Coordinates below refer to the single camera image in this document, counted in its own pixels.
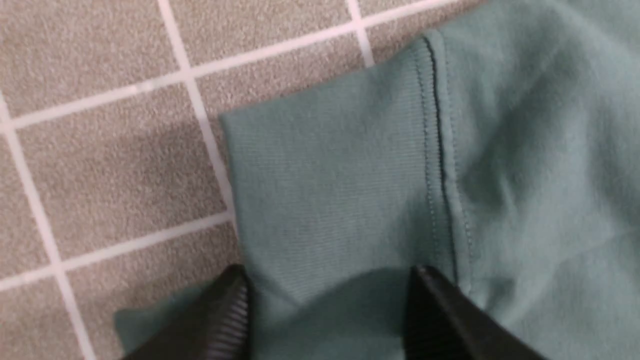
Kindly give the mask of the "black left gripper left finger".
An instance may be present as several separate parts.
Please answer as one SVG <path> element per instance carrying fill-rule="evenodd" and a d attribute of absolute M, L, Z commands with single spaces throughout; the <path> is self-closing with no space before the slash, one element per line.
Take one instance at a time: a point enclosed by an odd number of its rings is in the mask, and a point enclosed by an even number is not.
<path fill-rule="evenodd" d="M 227 266 L 215 280 L 157 303 L 122 311 L 126 360 L 247 360 L 250 283 L 245 267 Z"/>

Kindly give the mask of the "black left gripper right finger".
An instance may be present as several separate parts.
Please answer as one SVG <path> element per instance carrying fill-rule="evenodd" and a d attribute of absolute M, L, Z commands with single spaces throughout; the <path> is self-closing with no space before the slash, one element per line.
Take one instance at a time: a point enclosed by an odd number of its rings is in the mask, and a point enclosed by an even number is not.
<path fill-rule="evenodd" d="M 438 269 L 411 269 L 402 346 L 407 360 L 542 360 Z"/>

